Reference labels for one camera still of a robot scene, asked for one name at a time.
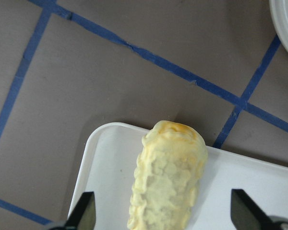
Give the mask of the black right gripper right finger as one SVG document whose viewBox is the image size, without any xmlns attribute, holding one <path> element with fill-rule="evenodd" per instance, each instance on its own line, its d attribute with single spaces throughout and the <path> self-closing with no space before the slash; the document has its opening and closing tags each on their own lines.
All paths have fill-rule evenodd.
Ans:
<svg viewBox="0 0 288 230">
<path fill-rule="evenodd" d="M 231 190 L 230 218 L 237 230 L 274 230 L 272 220 L 243 189 Z"/>
</svg>

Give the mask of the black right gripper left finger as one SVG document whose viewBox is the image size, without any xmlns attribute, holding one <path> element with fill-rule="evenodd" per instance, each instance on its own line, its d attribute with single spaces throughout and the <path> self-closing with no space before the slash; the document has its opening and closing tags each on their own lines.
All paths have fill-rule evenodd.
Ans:
<svg viewBox="0 0 288 230">
<path fill-rule="evenodd" d="M 68 220 L 67 228 L 94 228 L 96 205 L 94 192 L 83 192 Z"/>
</svg>

